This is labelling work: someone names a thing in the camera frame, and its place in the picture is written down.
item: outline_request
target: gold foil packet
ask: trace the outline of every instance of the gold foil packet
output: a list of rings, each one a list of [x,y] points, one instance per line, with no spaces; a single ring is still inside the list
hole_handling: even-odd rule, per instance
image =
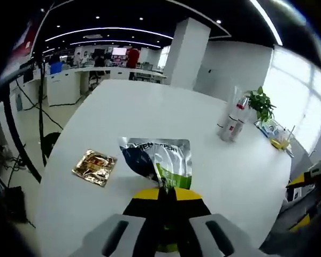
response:
[[[72,171],[86,181],[104,187],[116,162],[112,156],[88,149]]]

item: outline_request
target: white table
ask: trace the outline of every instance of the white table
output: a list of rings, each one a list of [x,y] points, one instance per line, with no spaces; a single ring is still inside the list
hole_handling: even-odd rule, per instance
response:
[[[69,120],[45,168],[36,214],[42,256],[70,255],[87,233],[121,214],[134,193],[154,186],[127,166],[118,145],[122,136],[189,139],[191,189],[259,247],[284,199],[291,158],[252,124],[245,125],[236,143],[221,141],[216,121],[224,105],[185,89],[104,80]],[[105,188],[71,173],[88,148],[118,158]]]
[[[60,73],[45,75],[44,93],[48,95],[50,106],[62,104],[75,104],[80,95],[84,95],[89,90],[89,72],[90,71],[110,71],[110,79],[129,79],[130,72],[142,73],[158,78],[161,83],[166,78],[165,75],[155,71],[146,71],[140,69],[129,69],[124,67],[80,67],[63,70]],[[31,81],[20,84],[22,89],[31,99],[33,104],[22,94],[22,107],[24,110],[32,108],[38,103],[38,91],[41,82],[40,73]]]

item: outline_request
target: red shirt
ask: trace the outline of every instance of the red shirt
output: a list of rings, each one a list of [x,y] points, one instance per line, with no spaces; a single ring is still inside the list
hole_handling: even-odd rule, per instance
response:
[[[127,68],[135,69],[139,59],[139,51],[135,48],[132,48],[128,52],[128,60],[126,63]]]

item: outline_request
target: green leaves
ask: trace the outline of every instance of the green leaves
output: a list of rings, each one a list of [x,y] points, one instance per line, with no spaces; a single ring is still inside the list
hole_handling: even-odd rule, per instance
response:
[[[257,93],[258,93],[259,95],[263,94],[263,93],[264,93],[264,92],[263,92],[263,87],[259,87],[258,90],[257,90]]]
[[[275,106],[271,104],[270,98],[263,92],[262,87],[254,91],[249,91],[248,93],[248,105],[250,108],[256,110],[259,120],[266,122],[268,119],[274,117],[272,110]]]

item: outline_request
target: computer screen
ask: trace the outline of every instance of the computer screen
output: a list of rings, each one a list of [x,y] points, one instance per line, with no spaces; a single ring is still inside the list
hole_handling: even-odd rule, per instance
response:
[[[112,55],[126,55],[127,48],[114,47]]]

